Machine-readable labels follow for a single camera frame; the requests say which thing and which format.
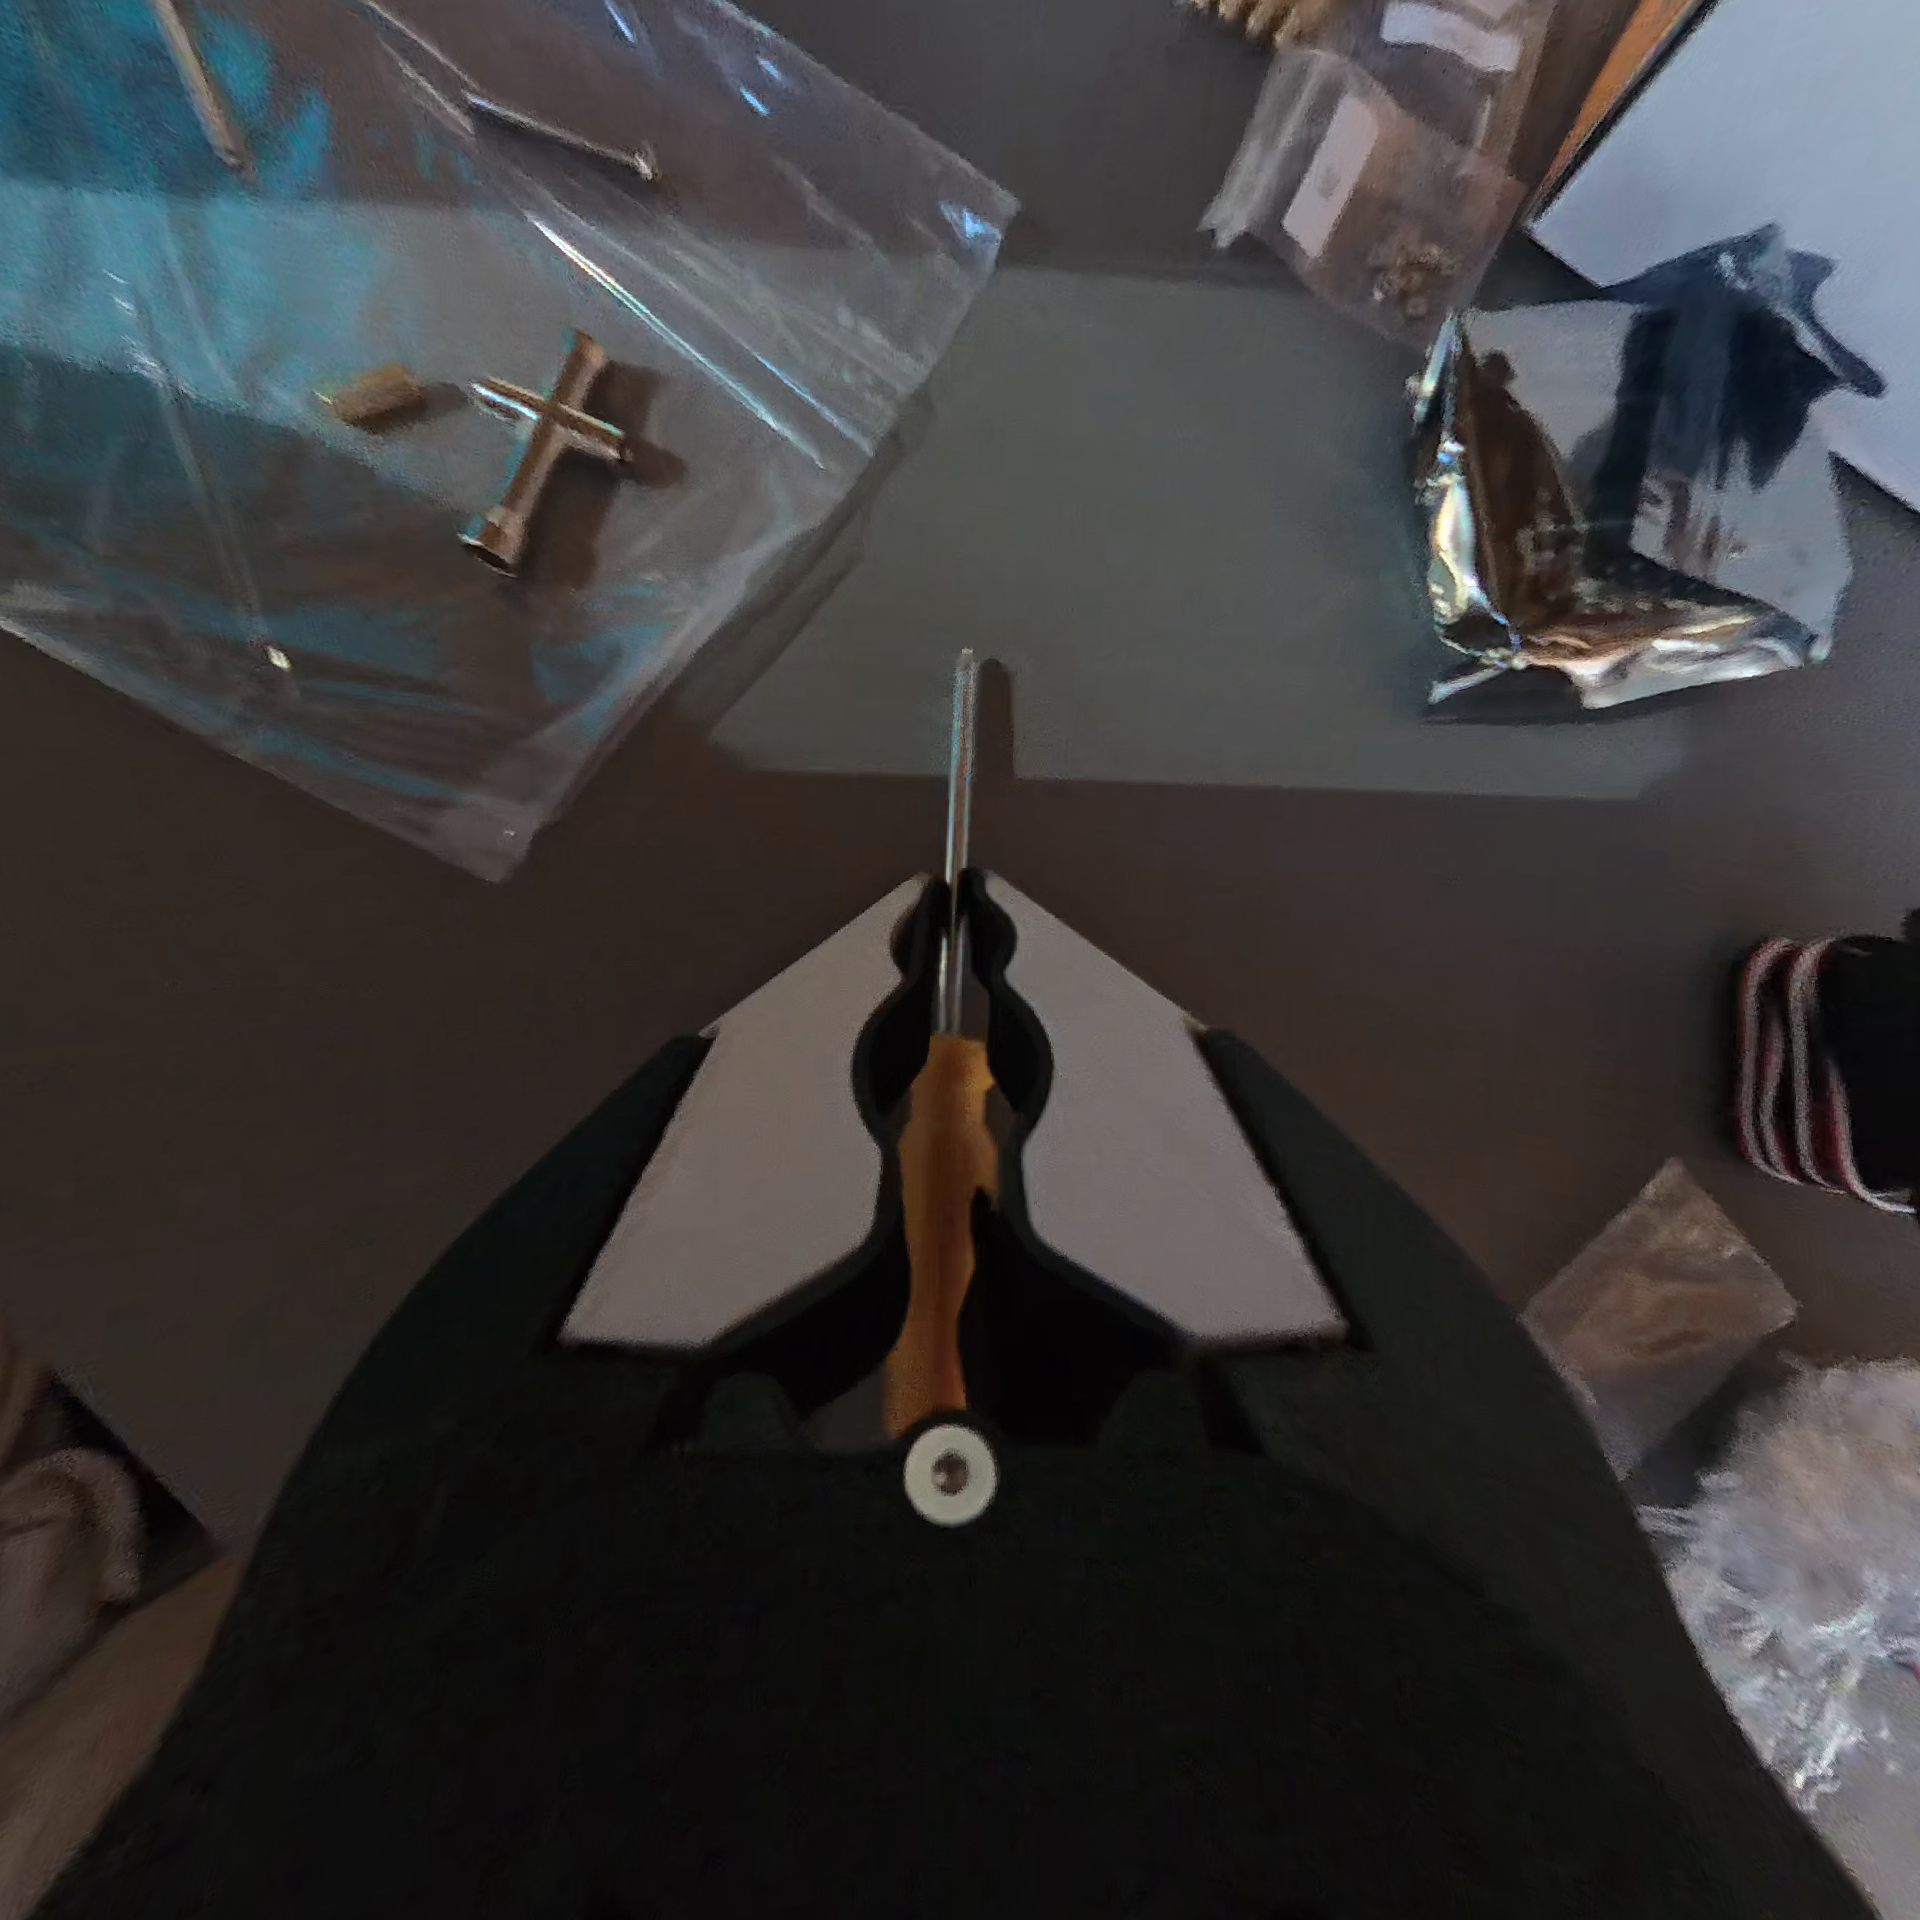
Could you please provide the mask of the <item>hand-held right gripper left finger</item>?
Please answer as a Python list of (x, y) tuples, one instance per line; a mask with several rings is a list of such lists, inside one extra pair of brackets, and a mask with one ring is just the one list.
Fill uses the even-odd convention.
[(909, 875), (701, 1029), (698, 1065), (560, 1320), (668, 1400), (766, 1377), (880, 1422), (909, 1307), (898, 1114), (925, 1062), (954, 884)]

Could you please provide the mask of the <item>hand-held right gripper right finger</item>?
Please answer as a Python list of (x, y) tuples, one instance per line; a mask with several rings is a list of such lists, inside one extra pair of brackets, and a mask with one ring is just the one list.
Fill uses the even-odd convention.
[(973, 1407), (1010, 1439), (1086, 1444), (1141, 1379), (1347, 1345), (1212, 1029), (1003, 875), (959, 896), (1001, 1103), (959, 1311)]

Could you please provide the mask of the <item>orange-handled screwdriver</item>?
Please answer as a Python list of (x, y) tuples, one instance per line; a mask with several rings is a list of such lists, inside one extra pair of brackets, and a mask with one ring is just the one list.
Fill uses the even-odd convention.
[(973, 851), (979, 772), (979, 656), (954, 664), (947, 830), (942, 873), (947, 922), (933, 984), (925, 1062), (902, 1128), (902, 1204), (909, 1249), (909, 1307), (883, 1367), (883, 1429), (898, 1439), (937, 1412), (968, 1404), (959, 1318), (973, 1282), (973, 1204), (996, 1191), (988, 1125), (995, 1075), (987, 1044), (968, 1032), (968, 921), (962, 880)]

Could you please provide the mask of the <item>small clear bag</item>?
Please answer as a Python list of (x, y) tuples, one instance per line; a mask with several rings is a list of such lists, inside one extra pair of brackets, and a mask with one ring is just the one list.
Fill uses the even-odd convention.
[(1619, 1481), (1793, 1320), (1789, 1285), (1679, 1158), (1521, 1311)]

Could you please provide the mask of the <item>clear plastic bag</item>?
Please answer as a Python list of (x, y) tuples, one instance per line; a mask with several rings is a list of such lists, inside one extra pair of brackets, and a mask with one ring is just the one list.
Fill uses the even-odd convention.
[[(245, 172), (146, 3), (2, 6), (2, 641), (503, 880), (844, 516), (1016, 204), (731, 3), (182, 10)], [(573, 327), (641, 477), (565, 462), (499, 577), (461, 532), (520, 432), (464, 385)], [(319, 403), (381, 362), (420, 411)]]

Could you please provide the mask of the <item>crumpled clear plastic wrap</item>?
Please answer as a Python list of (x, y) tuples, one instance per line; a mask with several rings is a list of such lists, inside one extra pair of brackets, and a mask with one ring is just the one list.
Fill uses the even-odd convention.
[(1870, 1772), (1917, 1790), (1917, 1362), (1793, 1367), (1690, 1503), (1646, 1507), (1742, 1735), (1803, 1809)]

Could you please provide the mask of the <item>metal cross wrench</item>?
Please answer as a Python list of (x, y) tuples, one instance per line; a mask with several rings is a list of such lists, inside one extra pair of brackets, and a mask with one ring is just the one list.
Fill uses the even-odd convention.
[(499, 496), (461, 532), (461, 543), (494, 575), (520, 577), (524, 568), (546, 491), (565, 462), (590, 462), (624, 481), (641, 477), (631, 437), (593, 406), (611, 369), (611, 351), (573, 327), (560, 370), (546, 387), (536, 391), (503, 376), (477, 376), (464, 385), (472, 403), (520, 432), (520, 452)]

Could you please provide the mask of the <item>person's beige shirt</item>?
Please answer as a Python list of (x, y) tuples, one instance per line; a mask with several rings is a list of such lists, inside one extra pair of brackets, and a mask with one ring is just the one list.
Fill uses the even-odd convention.
[(2, 1327), (2, 1723), (219, 1557), (131, 1448)]

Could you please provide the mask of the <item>silver foil bag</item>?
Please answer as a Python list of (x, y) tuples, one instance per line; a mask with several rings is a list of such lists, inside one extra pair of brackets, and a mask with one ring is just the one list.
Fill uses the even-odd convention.
[(1409, 452), (1435, 717), (1571, 724), (1830, 656), (1853, 555), (1825, 411), (1885, 393), (1833, 274), (1767, 224), (1447, 315)]

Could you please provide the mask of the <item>pile of small parts bags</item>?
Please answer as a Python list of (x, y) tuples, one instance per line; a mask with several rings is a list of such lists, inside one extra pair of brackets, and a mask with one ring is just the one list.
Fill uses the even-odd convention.
[(1517, 146), (1554, 3), (1189, 3), (1270, 53), (1204, 213), (1337, 314), (1429, 349), (1521, 207)]

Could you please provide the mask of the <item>long metal screw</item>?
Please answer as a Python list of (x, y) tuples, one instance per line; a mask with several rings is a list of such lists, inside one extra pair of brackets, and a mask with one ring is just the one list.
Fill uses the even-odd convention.
[(188, 13), (179, 3), (149, 3), (149, 9), (205, 146), (227, 170), (245, 172), (251, 165), (248, 141), (243, 137), (227, 99), (204, 57)]
[(517, 137), (546, 143), (552, 149), (586, 157), (590, 161), (601, 161), (601, 165), (620, 170), (620, 172), (626, 172), (648, 186), (656, 186), (661, 182), (659, 157), (648, 146), (604, 143), (604, 141), (597, 141), (590, 134), (560, 127), (549, 119), (542, 119), (542, 116), (532, 116), (527, 109), (490, 99), (477, 91), (464, 94), (464, 106), (469, 116), (480, 119), (487, 127), (510, 132)]

